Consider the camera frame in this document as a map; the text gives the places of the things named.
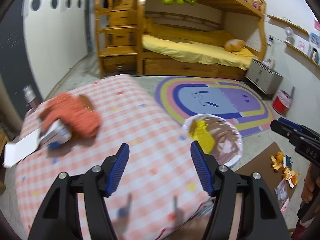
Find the right hand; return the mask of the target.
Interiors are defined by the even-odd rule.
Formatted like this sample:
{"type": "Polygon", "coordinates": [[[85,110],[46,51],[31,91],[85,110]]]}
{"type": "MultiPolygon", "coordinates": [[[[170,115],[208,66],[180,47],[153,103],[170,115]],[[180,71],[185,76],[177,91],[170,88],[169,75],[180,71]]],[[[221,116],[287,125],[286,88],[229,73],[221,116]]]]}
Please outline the right hand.
{"type": "Polygon", "coordinates": [[[305,203],[309,203],[313,199],[313,192],[315,190],[315,186],[319,186],[319,177],[317,179],[313,179],[311,176],[313,167],[313,164],[309,165],[306,178],[304,179],[304,186],[301,198],[305,203]]]}

